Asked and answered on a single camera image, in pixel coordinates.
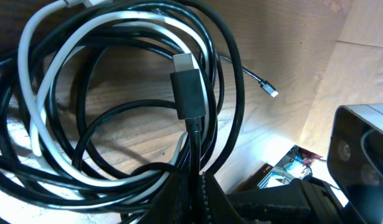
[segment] black cable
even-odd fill
[[[29,50],[32,51],[32,49],[35,46],[36,46],[36,43],[31,43],[29,46]],[[17,58],[17,53],[18,53],[18,49],[0,53],[0,68],[7,65],[12,60],[15,60]]]
[[[244,113],[244,82],[242,79],[242,65],[240,62],[239,52],[235,44],[235,40],[229,31],[229,28],[224,24],[220,16],[215,13],[211,8],[207,7],[203,3],[195,1],[131,1],[131,2],[116,2],[111,4],[97,5],[90,7],[76,16],[65,21],[52,32],[48,34],[39,43],[35,43],[34,47],[30,50],[29,56],[29,71],[31,80],[36,77],[37,72],[40,71],[42,65],[42,59],[52,52],[58,50],[62,44],[71,36],[82,24],[90,19],[99,16],[104,13],[122,11],[122,10],[138,10],[138,11],[154,11],[159,9],[161,13],[165,13],[168,16],[175,17],[182,20],[185,23],[190,23],[199,33],[205,45],[207,46],[208,58],[201,57],[200,68],[202,72],[202,79],[204,81],[203,88],[206,89],[209,110],[206,113],[209,114],[210,120],[207,127],[204,127],[202,118],[202,130],[207,128],[207,136],[201,142],[201,133],[194,132],[187,138],[184,147],[180,151],[180,155],[176,161],[176,165],[152,163],[136,169],[131,175],[139,174],[147,170],[160,170],[157,174],[143,180],[133,182],[118,187],[96,187],[87,185],[75,180],[69,174],[67,174],[54,160],[50,152],[44,147],[41,141],[40,146],[44,159],[52,166],[58,175],[48,174],[46,172],[33,169],[22,165],[18,158],[13,146],[11,145],[10,137],[7,130],[7,109],[11,96],[16,91],[18,92],[19,80],[16,73],[16,50],[9,52],[9,54],[0,58],[9,60],[7,63],[10,66],[4,66],[7,70],[7,75],[3,75],[0,79],[0,150],[3,156],[0,156],[0,168],[6,169],[9,172],[14,173],[24,186],[18,185],[12,180],[5,177],[0,172],[0,190],[5,193],[19,198],[27,203],[38,205],[46,208],[54,209],[67,209],[76,212],[88,212],[88,213],[101,213],[101,212],[120,212],[120,213],[137,213],[140,216],[146,209],[149,208],[151,200],[157,195],[158,190],[153,194],[139,200],[132,205],[125,205],[122,201],[134,197],[140,194],[144,190],[151,187],[161,177],[163,172],[182,172],[185,168],[190,167],[192,173],[198,173],[209,161],[212,152],[215,147],[215,142],[218,135],[217,115],[222,109],[224,102],[224,76],[222,66],[219,60],[219,55],[214,48],[213,41],[207,29],[198,18],[197,14],[189,9],[187,6],[194,7],[200,10],[202,13],[211,18],[218,26],[219,30],[223,33],[226,43],[230,50],[230,56],[233,59],[235,84],[236,84],[236,108],[234,121],[230,130],[229,138],[223,151],[220,153],[218,159],[208,169],[208,172],[217,172],[220,167],[227,160],[228,156],[232,152],[235,146],[237,136],[242,124],[242,116]],[[147,37],[149,39],[157,40],[161,44],[169,47],[171,50],[149,43],[144,40],[137,39],[138,37]],[[116,114],[137,108],[140,106],[158,106],[163,108],[175,108],[174,103],[163,100],[139,100],[122,105],[116,106],[107,112],[100,115],[94,122],[87,126],[85,122],[85,102],[88,90],[88,83],[91,75],[98,62],[98,59],[103,55],[103,51],[107,46],[130,46],[140,49],[149,50],[157,53],[167,59],[171,59],[173,54],[181,53],[181,49],[171,39],[148,29],[129,28],[126,27],[100,27],[93,30],[86,35],[78,45],[85,45],[86,47],[93,47],[92,58],[86,64],[83,70],[83,76],[78,84],[78,93],[76,101],[76,116],[77,116],[77,128],[80,133],[80,140],[77,147],[74,149],[65,135],[59,113],[57,109],[57,102],[55,99],[55,91],[58,80],[56,75],[55,80],[50,88],[48,97],[45,101],[47,117],[49,125],[66,155],[72,158],[72,164],[82,172],[86,173],[90,177],[98,179],[106,179],[99,174],[95,169],[92,169],[88,164],[82,161],[82,155],[85,150],[90,154],[90,157],[95,161],[99,167],[101,167],[108,174],[117,177],[125,178],[128,174],[124,174],[114,167],[109,165],[102,156],[97,152],[95,147],[90,142],[92,134],[102,124],[106,123],[110,118]],[[205,66],[209,66],[208,71],[205,71]],[[219,100],[216,104],[214,95],[214,85],[216,73],[219,78]],[[29,130],[30,116],[26,110],[24,100],[21,94],[18,94],[19,111],[24,126]],[[78,192],[84,197],[83,200],[66,200],[60,196],[49,192],[38,182],[44,182],[53,184],[59,187],[65,187],[68,189],[78,190]],[[98,196],[98,194],[105,194],[104,197]]]
[[[233,63],[231,58],[229,58],[228,56],[225,56],[225,55],[220,55],[220,59],[223,59],[229,63]],[[252,78],[256,79],[259,83],[264,82],[264,79],[260,78],[258,75],[251,72],[249,69],[245,68],[244,66],[242,67],[242,71],[245,72],[247,75],[251,76]]]

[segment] coiled cable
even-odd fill
[[[207,170],[207,172],[216,173],[235,146],[245,104],[243,67],[239,51],[231,31],[223,19],[212,8],[198,1],[121,1],[83,10],[52,30],[40,42],[31,44],[32,33],[38,23],[49,14],[65,7],[67,7],[65,1],[57,1],[37,12],[24,29],[19,50],[10,51],[0,58],[0,69],[4,73],[0,78],[0,169],[15,174],[23,184],[21,186],[13,182],[0,171],[0,190],[27,203],[45,208],[83,213],[132,213],[133,215],[130,217],[136,219],[150,207],[152,199],[155,198],[171,172],[187,172],[187,168],[190,166],[190,138],[195,139],[198,136],[183,134],[168,165],[148,164],[132,174],[125,174],[111,166],[99,155],[90,141],[92,134],[99,126],[124,111],[151,106],[176,108],[175,104],[170,101],[139,100],[118,105],[104,112],[89,125],[85,121],[88,84],[96,64],[103,57],[107,47],[136,47],[149,50],[169,60],[175,54],[191,52],[187,45],[169,30],[150,22],[137,21],[139,19],[156,19],[183,29],[192,35],[202,52],[200,59],[194,58],[193,62],[194,68],[200,71],[206,103],[206,116],[202,119],[203,132],[201,134],[201,168],[203,168],[211,158],[218,135],[217,115],[224,102],[224,76],[220,63],[221,56],[217,53],[208,30],[189,7],[207,15],[219,28],[229,48],[234,68],[236,86],[234,120],[225,147]],[[179,19],[172,12],[185,19]],[[100,24],[111,21],[116,21],[116,25],[98,27]],[[166,45],[169,50],[147,40],[141,40],[139,37],[156,40],[160,44]],[[82,70],[83,75],[78,84],[75,112],[80,139],[76,148],[73,148],[60,123],[55,90],[62,65],[84,48],[91,48],[92,52],[88,63]],[[43,80],[38,80],[39,83],[41,81],[41,84],[37,97],[35,97],[31,83],[36,77],[36,73],[40,71],[43,58],[53,52],[57,53]],[[217,103],[213,91],[216,75],[219,79]],[[31,135],[32,149],[38,156],[43,156],[55,174],[20,163],[11,144],[6,125],[9,101],[14,93],[18,97],[22,122]],[[54,138],[64,153],[71,158],[71,164],[67,163],[54,145],[53,137],[50,136],[45,126],[46,119],[49,120]],[[115,179],[108,180],[83,161],[82,156],[85,151],[102,170]],[[47,190],[38,182],[72,189],[79,193],[81,199],[63,198]]]

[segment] wooden panel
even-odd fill
[[[17,47],[22,30],[28,19],[50,2],[52,1],[0,0],[0,52]],[[81,10],[81,8],[82,6],[76,6],[52,14],[48,19],[42,21],[33,36],[33,40],[40,40],[51,31],[52,27],[56,27],[57,24],[61,23],[63,18],[69,18]]]
[[[207,3],[232,29],[243,64],[269,80],[280,92],[273,99],[253,78],[245,76],[243,126],[233,154],[216,175],[224,190],[232,190],[264,162],[276,164],[299,140],[346,19],[347,7],[338,0],[330,1],[330,4],[321,0],[261,0],[243,1],[242,4],[235,0],[209,0]],[[217,28],[210,22],[207,26],[217,48],[226,53],[227,48]],[[0,42],[3,40],[4,36],[0,35]],[[74,145],[79,136],[73,107],[76,86],[72,81],[86,56],[86,52],[81,52],[64,67],[57,87],[60,119]],[[234,74],[232,67],[223,63],[225,101],[219,116],[219,137],[213,158],[225,144],[235,109]],[[171,62],[149,52],[110,49],[91,80],[87,121],[91,122],[105,110],[131,100],[173,100],[169,79],[172,67]],[[103,125],[93,142],[108,162],[129,172],[149,161],[167,161],[183,131],[183,122],[177,120],[175,111],[141,108],[118,115]],[[26,138],[17,143],[28,147]],[[32,158],[31,153],[25,150],[22,155],[23,161],[32,165],[33,160],[28,159]]]
[[[383,0],[355,0],[339,40],[383,47]]]
[[[299,145],[326,156],[336,108],[383,103],[383,48],[337,43]]]

